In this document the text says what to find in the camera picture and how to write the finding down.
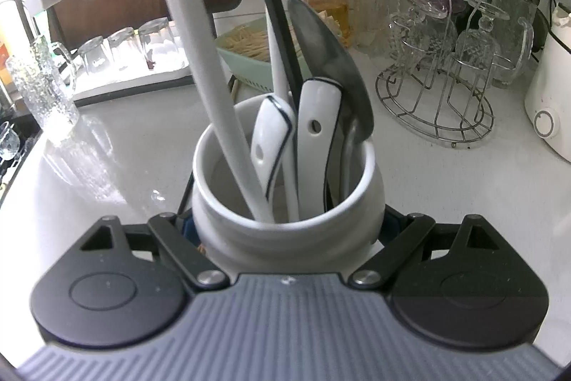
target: white ceramic pot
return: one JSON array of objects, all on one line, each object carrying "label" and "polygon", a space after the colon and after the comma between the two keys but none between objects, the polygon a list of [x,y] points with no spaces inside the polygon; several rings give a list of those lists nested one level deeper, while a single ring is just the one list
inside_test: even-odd
[{"label": "white ceramic pot", "polygon": [[[236,105],[246,134],[251,134],[264,96]],[[383,180],[370,140],[354,151],[353,191],[335,208],[296,223],[263,224],[249,216],[218,140],[209,126],[196,146],[192,212],[196,230],[210,260],[232,279],[241,272],[340,272],[346,279],[365,262],[376,241],[385,210]],[[339,158],[332,155],[332,167]],[[329,176],[330,182],[338,178]],[[331,185],[331,191],[337,192]],[[276,185],[274,213],[279,204]]]}]

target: wire rack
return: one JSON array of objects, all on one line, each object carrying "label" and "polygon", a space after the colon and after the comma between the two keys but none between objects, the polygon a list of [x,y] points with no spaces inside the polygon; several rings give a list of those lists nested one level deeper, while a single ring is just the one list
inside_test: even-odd
[{"label": "wire rack", "polygon": [[[487,69],[476,68],[459,60],[464,50],[446,51],[452,31],[452,0],[448,1],[440,49],[423,51],[402,40],[408,52],[418,52],[424,58],[412,70],[394,64],[381,72],[376,79],[376,92],[384,107],[406,127],[456,147],[489,135],[495,117],[485,96],[492,64]],[[468,25],[482,1],[478,0]]]}]

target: gray ribbed panel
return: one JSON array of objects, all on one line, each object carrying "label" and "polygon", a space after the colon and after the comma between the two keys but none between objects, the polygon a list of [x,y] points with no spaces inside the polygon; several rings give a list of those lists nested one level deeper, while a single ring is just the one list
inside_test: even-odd
[{"label": "gray ribbed panel", "polygon": [[139,346],[84,352],[49,345],[19,370],[28,381],[548,381],[560,369],[531,345],[468,354],[406,330],[383,298],[336,275],[242,276],[200,294]]}]

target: metal spoon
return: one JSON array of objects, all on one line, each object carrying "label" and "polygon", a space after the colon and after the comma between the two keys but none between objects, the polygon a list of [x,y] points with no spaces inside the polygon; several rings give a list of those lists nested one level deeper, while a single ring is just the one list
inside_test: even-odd
[{"label": "metal spoon", "polygon": [[[332,79],[343,87],[344,96],[353,113],[353,120],[358,123],[354,144],[360,144],[372,135],[375,119],[369,94],[357,65],[333,32],[307,3],[303,0],[289,0],[288,9],[293,30],[313,76]],[[343,190],[342,186],[348,185],[351,156],[352,150],[343,151],[340,172],[344,179],[339,183],[339,202],[348,194],[343,192],[346,190]]]}]

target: white countertop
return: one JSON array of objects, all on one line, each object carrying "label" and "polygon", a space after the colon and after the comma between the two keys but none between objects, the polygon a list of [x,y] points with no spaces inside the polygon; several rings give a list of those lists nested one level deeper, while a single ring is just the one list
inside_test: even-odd
[{"label": "white countertop", "polygon": [[[453,149],[411,133],[384,109],[376,71],[356,54],[375,111],[373,140],[386,202],[440,222],[484,215],[536,271],[550,307],[536,343],[560,365],[571,360],[571,164],[533,132],[523,108],[529,77],[492,88],[497,116],[477,148]],[[76,137],[56,148],[40,137],[0,208],[0,352],[18,366],[42,340],[31,289],[102,215],[144,223],[176,211],[194,145],[208,124],[193,86],[81,109]]]}]

